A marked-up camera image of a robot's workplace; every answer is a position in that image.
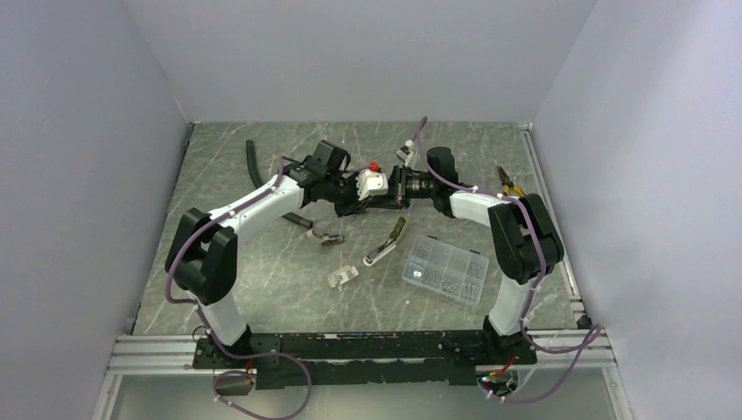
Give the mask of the brown stapler base part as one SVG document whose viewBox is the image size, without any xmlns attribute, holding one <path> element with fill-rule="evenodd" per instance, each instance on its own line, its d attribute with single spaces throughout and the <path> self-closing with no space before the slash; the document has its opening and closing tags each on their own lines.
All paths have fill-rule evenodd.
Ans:
<svg viewBox="0 0 742 420">
<path fill-rule="evenodd" d="M 306 235 L 312 239 L 319 241 L 322 247 L 339 245 L 345 242 L 347 239 L 343 234 L 340 234 L 340 233 L 337 233 L 337 234 L 320 233 L 314 229 L 309 230 L 306 233 Z"/>
</svg>

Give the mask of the white staple box tray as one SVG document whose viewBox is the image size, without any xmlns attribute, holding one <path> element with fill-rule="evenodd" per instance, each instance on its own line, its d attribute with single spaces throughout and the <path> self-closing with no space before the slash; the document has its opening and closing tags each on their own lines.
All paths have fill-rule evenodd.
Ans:
<svg viewBox="0 0 742 420">
<path fill-rule="evenodd" d="M 331 288 L 340 290 L 342 286 L 350 280 L 356 278 L 359 271 L 355 266 L 346 265 L 328 275 L 328 283 Z"/>
</svg>

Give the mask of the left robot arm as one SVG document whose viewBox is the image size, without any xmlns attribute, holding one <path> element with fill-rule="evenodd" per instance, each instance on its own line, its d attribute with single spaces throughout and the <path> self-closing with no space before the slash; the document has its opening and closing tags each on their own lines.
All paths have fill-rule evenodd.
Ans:
<svg viewBox="0 0 742 420">
<path fill-rule="evenodd" d="M 375 163 L 351 169 L 349 161 L 345 150 L 323 141 L 301 161 L 281 157 L 266 184 L 233 203 L 209 212 L 192 208 L 181 217 L 164 266 L 165 298 L 178 302 L 174 284 L 185 292 L 182 303 L 194 306 L 218 340 L 216 356 L 228 367 L 243 365 L 251 351 L 252 332 L 234 298 L 240 246 L 272 221 L 312 202 L 358 200 L 358 176 L 377 175 L 380 169 Z"/>
</svg>

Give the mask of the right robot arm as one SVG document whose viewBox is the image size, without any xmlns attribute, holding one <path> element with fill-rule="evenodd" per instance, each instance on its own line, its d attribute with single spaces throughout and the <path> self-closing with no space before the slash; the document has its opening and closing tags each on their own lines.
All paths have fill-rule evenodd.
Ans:
<svg viewBox="0 0 742 420">
<path fill-rule="evenodd" d="M 539 283 L 564 259 L 563 242 L 540 195 L 510 196 L 462 183 L 447 147 L 427 150 L 423 163 L 423 171 L 395 166 L 388 195 L 399 205 L 430 199 L 441 214 L 490 230 L 504 279 L 486 317 L 493 331 L 480 343 L 486 359 L 501 363 L 515 351 L 512 335 L 525 331 Z"/>
</svg>

